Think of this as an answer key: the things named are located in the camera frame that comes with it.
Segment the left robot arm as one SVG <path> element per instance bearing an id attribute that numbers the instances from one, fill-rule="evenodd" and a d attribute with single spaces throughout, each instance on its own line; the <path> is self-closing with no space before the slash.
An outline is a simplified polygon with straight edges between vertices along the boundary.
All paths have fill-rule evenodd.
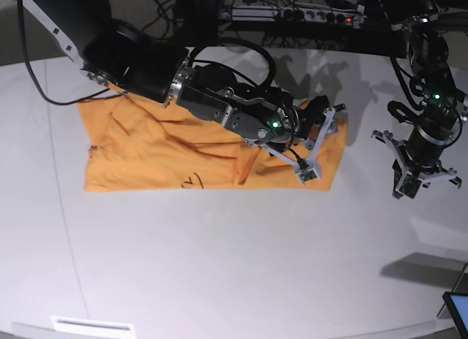
<path id="1" fill-rule="evenodd" d="M 415 198 L 420 188 L 448 181 L 457 187 L 461 178 L 453 168 L 445 169 L 440 157 L 455 145 L 467 117 L 467 95 L 456 87 L 448 65 L 448 44 L 431 27 L 438 18 L 435 0 L 377 0 L 394 31 L 408 44 L 412 74 L 404 80 L 395 58 L 390 60 L 408 103 L 392 101 L 388 112 L 399 122 L 412 125 L 406 140 L 396 140 L 389 131 L 373 131 L 373 138 L 394 154 L 393 197 Z"/>

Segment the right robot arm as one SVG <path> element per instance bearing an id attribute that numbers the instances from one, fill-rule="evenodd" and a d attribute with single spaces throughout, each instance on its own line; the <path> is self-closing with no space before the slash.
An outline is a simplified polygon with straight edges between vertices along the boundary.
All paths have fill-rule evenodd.
<path id="1" fill-rule="evenodd" d="M 174 101 L 196 118 L 213 121 L 289 164 L 303 181 L 321 176 L 318 152 L 335 134 L 343 104 L 317 96 L 304 108 L 273 85 L 276 63 L 264 48 L 222 37 L 212 45 L 237 45 L 263 57 L 264 81 L 255 83 L 215 61 L 201 61 L 205 45 L 188 50 L 164 43 L 112 16 L 109 0 L 16 0 L 20 39 L 31 13 L 54 36 L 69 59 L 96 83 L 160 104 Z"/>

